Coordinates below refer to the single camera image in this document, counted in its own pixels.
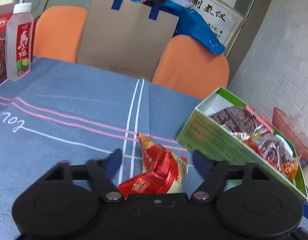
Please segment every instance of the blue plastic bag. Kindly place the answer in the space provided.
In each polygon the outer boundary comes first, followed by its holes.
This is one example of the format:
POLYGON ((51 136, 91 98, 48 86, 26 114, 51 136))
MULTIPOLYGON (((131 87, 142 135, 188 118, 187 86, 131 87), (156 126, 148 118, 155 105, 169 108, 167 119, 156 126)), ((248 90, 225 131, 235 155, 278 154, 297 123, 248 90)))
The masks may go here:
POLYGON ((172 1, 165 1, 159 5, 159 9, 179 17, 174 36, 188 35, 198 40, 212 54, 225 51, 225 47, 207 26, 203 17, 193 8, 185 8, 172 1))

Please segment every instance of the blue bag handle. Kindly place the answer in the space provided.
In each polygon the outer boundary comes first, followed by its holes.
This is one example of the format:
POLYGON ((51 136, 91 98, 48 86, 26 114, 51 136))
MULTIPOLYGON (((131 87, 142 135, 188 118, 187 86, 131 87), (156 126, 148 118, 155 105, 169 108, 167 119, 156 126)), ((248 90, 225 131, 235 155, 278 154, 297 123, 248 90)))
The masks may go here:
MULTIPOLYGON (((111 9, 119 11, 119 9, 121 8, 122 2, 123 0, 114 0, 111 9)), ((153 5, 150 11, 149 19, 156 21, 158 13, 159 13, 158 6, 153 5)))

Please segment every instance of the wrapped candy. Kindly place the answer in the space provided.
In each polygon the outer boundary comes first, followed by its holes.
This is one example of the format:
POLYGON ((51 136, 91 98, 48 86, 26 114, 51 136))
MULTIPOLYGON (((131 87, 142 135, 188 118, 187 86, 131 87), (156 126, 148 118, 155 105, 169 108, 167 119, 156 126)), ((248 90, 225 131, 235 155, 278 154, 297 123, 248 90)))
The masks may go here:
POLYGON ((269 122, 249 106, 228 107, 212 115, 211 118, 230 131, 233 136, 246 133, 255 137, 274 131, 269 122))
POLYGON ((182 182, 187 173, 186 157, 179 157, 170 150, 155 144, 139 134, 142 149, 143 174, 118 185, 128 197, 129 193, 165 194, 182 192, 182 182))
POLYGON ((300 157, 294 158, 291 149, 285 147, 281 138, 266 134, 258 139, 252 140, 257 153, 288 179, 294 180, 298 169, 300 157))
POLYGON ((212 118, 295 183, 300 157, 292 156, 293 152, 285 140, 273 135, 274 129, 270 123, 253 108, 232 106, 219 111, 212 118))

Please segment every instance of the lime image on label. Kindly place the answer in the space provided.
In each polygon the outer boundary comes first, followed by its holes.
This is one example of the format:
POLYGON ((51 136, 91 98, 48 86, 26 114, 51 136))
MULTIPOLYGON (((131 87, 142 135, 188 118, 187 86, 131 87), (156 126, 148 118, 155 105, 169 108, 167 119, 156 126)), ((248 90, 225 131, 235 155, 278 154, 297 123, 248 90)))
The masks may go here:
POLYGON ((17 62, 17 71, 20 73, 23 70, 26 70, 29 65, 28 58, 20 58, 17 62))

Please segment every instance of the pink stripe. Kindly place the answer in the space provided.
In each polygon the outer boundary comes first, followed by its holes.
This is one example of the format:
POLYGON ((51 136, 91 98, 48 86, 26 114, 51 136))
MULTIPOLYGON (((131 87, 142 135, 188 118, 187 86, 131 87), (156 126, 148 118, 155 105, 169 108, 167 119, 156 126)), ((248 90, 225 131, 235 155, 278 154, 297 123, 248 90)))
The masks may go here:
POLYGON ((11 104, 11 103, 5 104, 5 103, 1 103, 1 102, 0 102, 0 105, 1 105, 1 106, 9 106, 10 104, 11 104))
MULTIPOLYGON (((65 117, 65 118, 69 118, 69 119, 74 119, 74 120, 86 122, 86 123, 89 123, 89 124, 97 125, 97 126, 100 126, 100 127, 104 127, 104 128, 108 128, 108 129, 124 132, 124 133, 127 132, 127 133, 130 133, 130 134, 137 134, 137 132, 128 131, 128 130, 125 130, 125 129, 122 129, 122 128, 119 128, 119 127, 115 127, 115 126, 111 126, 111 125, 107 125, 107 124, 103 124, 103 123, 99 123, 99 122, 93 122, 93 121, 90 121, 90 120, 87 120, 87 119, 84 119, 84 118, 80 118, 80 117, 76 117, 76 116, 72 116, 72 115, 67 115, 67 114, 62 114, 62 113, 59 113, 59 112, 56 112, 56 111, 52 111, 52 110, 49 110, 49 109, 33 106, 33 105, 25 102, 23 99, 21 99, 19 97, 15 97, 15 98, 10 98, 9 99, 9 98, 5 98, 5 97, 1 97, 0 96, 0 99, 6 100, 6 101, 13 101, 14 99, 17 99, 18 101, 20 101, 24 105, 26 105, 26 106, 28 106, 30 108, 39 110, 39 111, 48 112, 48 113, 55 114, 55 115, 58 115, 58 116, 61 116, 61 117, 65 117)), ((145 136, 150 136, 151 138, 156 139, 156 140, 161 140, 161 141, 165 141, 165 142, 177 143, 178 144, 178 142, 175 141, 175 140, 165 139, 165 138, 154 136, 154 135, 150 135, 150 134, 144 134, 144 135, 145 136)))
MULTIPOLYGON (((88 131, 91 131, 91 132, 95 132, 95 133, 99 133, 99 134, 102 134, 102 135, 105 135, 105 136, 110 136, 110 137, 114 137, 114 138, 118 138, 118 139, 123 139, 123 140, 128 140, 128 141, 133 141, 133 142, 139 142, 137 139, 134 139, 134 138, 129 138, 129 137, 120 136, 120 135, 116 135, 116 134, 112 134, 112 133, 107 133, 107 132, 103 132, 103 131, 100 131, 100 130, 96 130, 96 129, 93 129, 93 128, 86 127, 84 125, 80 125, 80 124, 76 124, 76 123, 64 122, 64 121, 60 121, 60 120, 57 120, 57 119, 54 119, 54 118, 51 118, 51 117, 48 117, 48 116, 45 116, 45 115, 35 114, 35 113, 32 113, 30 111, 25 110, 24 108, 22 108, 21 106, 19 106, 18 104, 14 103, 14 102, 11 102, 11 103, 1 103, 0 102, 0 105, 2 105, 2 106, 13 105, 16 108, 18 108, 19 110, 23 111, 24 113, 32 115, 32 116, 35 116, 35 117, 38 117, 38 118, 41 118, 41 119, 45 119, 45 120, 49 120, 49 121, 52 121, 52 122, 60 123, 60 124, 66 125, 66 126, 78 127, 78 128, 81 128, 81 129, 84 129, 84 130, 88 130, 88 131)), ((168 148, 168 149, 179 150, 179 151, 187 151, 186 149, 181 148, 181 147, 173 147, 173 146, 169 146, 169 145, 163 145, 163 146, 165 148, 168 148)))
POLYGON ((171 150, 178 150, 178 151, 183 151, 183 152, 187 152, 187 150, 185 148, 182 147, 174 147, 174 146, 169 146, 169 145, 162 145, 165 148, 171 149, 171 150))
POLYGON ((13 100, 16 99, 16 98, 8 99, 8 98, 4 98, 4 97, 1 97, 1 96, 0 96, 0 99, 5 100, 5 101, 13 101, 13 100))

